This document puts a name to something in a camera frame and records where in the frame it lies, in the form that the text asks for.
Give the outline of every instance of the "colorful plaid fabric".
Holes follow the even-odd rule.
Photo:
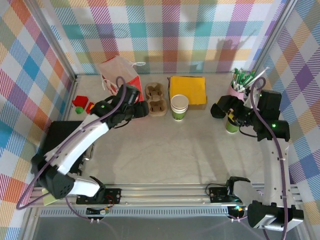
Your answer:
[[[212,73],[249,67],[259,55],[257,40],[266,41],[283,2],[38,0],[79,74],[98,74],[97,64],[114,55],[146,62],[137,67],[138,73]],[[270,15],[273,8],[279,9],[275,16]]]
[[[320,1],[299,0],[264,67],[290,124],[291,180],[320,239]]]
[[[30,160],[65,109],[71,80],[23,0],[0,1],[0,240],[18,237]]]

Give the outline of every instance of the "pen holder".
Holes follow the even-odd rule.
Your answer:
[[[232,83],[229,84],[228,90],[226,92],[227,95],[235,96],[238,99],[244,101],[245,92],[238,92],[234,90],[234,88],[231,86]]]

